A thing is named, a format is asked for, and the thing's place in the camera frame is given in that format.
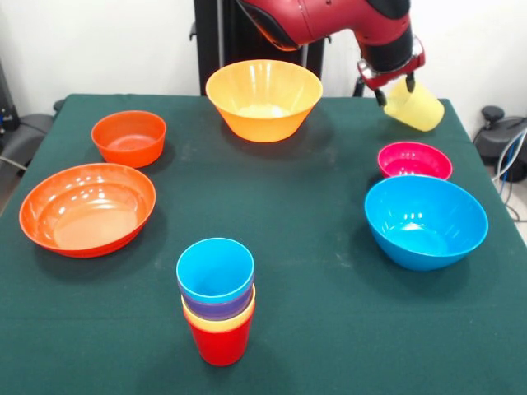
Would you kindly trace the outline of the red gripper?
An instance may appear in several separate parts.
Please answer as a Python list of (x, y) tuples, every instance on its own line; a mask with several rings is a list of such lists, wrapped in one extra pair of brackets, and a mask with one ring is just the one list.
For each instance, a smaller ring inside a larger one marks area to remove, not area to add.
[(370, 89), (374, 89), (377, 104), (380, 107), (385, 107), (387, 99), (380, 88), (387, 85), (390, 81), (396, 80), (403, 75), (407, 75), (405, 78), (406, 87), (409, 93), (413, 93), (416, 87), (414, 72), (422, 67), (425, 62), (426, 55), (420, 53), (418, 55), (413, 55), (406, 64), (394, 71), (378, 72), (374, 70), (366, 60), (360, 60), (357, 64), (357, 69), (365, 85)]

